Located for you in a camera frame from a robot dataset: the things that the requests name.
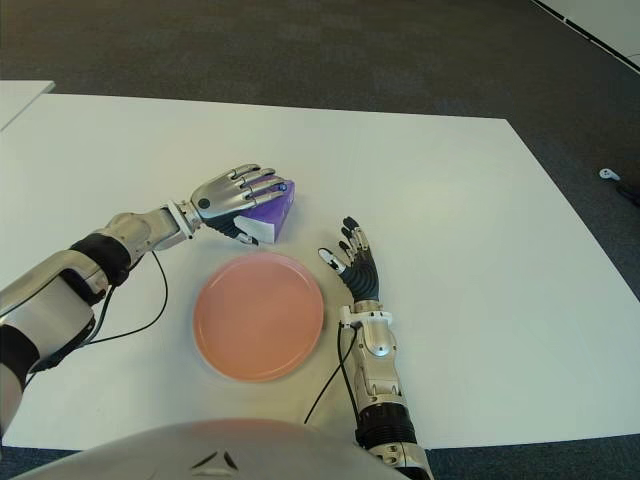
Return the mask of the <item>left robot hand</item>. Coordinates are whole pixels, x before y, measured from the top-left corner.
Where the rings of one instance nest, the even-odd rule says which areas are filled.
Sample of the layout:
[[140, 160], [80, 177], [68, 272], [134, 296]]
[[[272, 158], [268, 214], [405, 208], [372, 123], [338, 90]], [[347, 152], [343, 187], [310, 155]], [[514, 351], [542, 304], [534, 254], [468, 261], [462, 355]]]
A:
[[242, 212], [282, 196], [285, 189], [285, 181], [274, 169], [245, 164], [202, 184], [193, 192], [191, 203], [207, 227], [244, 244], [258, 245], [259, 241], [234, 220]]

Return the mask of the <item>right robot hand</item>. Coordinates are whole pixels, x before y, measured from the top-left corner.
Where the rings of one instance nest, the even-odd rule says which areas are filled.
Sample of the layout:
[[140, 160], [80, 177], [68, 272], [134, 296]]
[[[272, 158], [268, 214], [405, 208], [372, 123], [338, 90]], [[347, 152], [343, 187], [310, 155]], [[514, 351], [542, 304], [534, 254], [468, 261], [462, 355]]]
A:
[[319, 248], [319, 257], [338, 275], [355, 303], [380, 301], [380, 283], [370, 243], [363, 228], [351, 216], [343, 219], [341, 233], [345, 240], [338, 246], [346, 255], [342, 261], [327, 248]]

